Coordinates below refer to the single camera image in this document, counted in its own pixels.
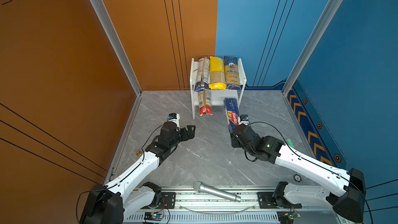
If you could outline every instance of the gray marble floor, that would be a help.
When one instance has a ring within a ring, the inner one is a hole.
[[[280,181],[295,183],[294,171],[269,162],[250,162],[246,160],[243,149],[231,146],[224,107],[214,106],[212,116],[200,117],[198,107],[196,111],[193,120],[189,91],[144,91],[116,175],[137,160],[135,150],[140,149],[151,132],[167,120],[169,113],[176,112],[180,114],[181,127],[196,125],[195,138],[181,142],[177,150],[143,183],[151,181],[163,187],[192,186],[195,181],[209,185],[272,187]],[[265,121],[274,125],[285,138],[291,139],[298,151],[308,154],[307,144],[301,140],[280,91],[246,90],[239,113],[249,115],[251,122]],[[275,129],[265,124],[253,124],[253,129],[260,136],[281,139]],[[300,184],[316,185],[312,180],[302,178]]]

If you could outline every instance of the silver microphone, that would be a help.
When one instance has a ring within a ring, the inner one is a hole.
[[[214,195],[216,197],[220,197],[233,202],[240,202],[239,196],[220,189],[216,189],[214,187],[207,186],[203,182],[195,182],[193,190],[199,193],[207,193],[209,195]]]

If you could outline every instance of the orange wall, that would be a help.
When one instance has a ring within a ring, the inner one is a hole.
[[[92,162],[0,105],[0,222],[75,223],[77,197],[104,181],[136,95],[89,0],[5,1],[0,103]]]
[[[143,90],[187,90],[192,57],[214,55],[218,0],[103,0]]]

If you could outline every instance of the microphone grille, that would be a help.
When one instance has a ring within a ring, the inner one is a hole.
[[[201,184],[202,184],[202,182],[195,182],[195,185],[193,186],[193,190],[196,192],[199,192]]]

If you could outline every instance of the yellow pasta package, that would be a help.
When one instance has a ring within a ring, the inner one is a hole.
[[[225,90],[225,87],[224,59],[211,56],[209,88]]]

